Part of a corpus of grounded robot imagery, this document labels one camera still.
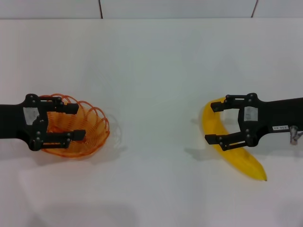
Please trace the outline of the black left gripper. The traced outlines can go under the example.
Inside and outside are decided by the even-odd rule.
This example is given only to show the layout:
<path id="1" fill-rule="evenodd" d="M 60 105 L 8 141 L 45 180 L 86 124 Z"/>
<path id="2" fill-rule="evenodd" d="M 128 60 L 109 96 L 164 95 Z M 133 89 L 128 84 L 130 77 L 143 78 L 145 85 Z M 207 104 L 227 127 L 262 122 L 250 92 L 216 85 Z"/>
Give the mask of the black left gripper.
<path id="1" fill-rule="evenodd" d="M 0 106 L 0 138 L 22 140 L 32 151 L 68 148 L 72 141 L 84 140 L 86 131 L 46 132 L 47 112 L 76 114 L 78 109 L 78 104 L 65 104 L 60 96 L 27 94 L 20 104 Z"/>

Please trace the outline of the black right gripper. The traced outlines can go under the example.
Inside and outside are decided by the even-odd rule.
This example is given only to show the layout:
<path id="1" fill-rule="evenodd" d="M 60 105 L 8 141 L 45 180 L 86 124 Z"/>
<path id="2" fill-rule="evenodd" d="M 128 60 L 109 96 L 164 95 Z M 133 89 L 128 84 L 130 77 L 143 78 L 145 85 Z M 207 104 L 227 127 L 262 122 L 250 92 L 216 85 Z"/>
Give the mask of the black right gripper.
<path id="1" fill-rule="evenodd" d="M 219 145 L 222 151 L 245 146 L 255 147 L 270 133 L 290 133 L 290 143 L 296 145 L 303 135 L 303 99 L 265 102 L 256 94 L 226 95 L 210 104 L 213 112 L 239 109 L 238 124 L 241 132 L 227 135 L 205 135 L 209 145 Z"/>

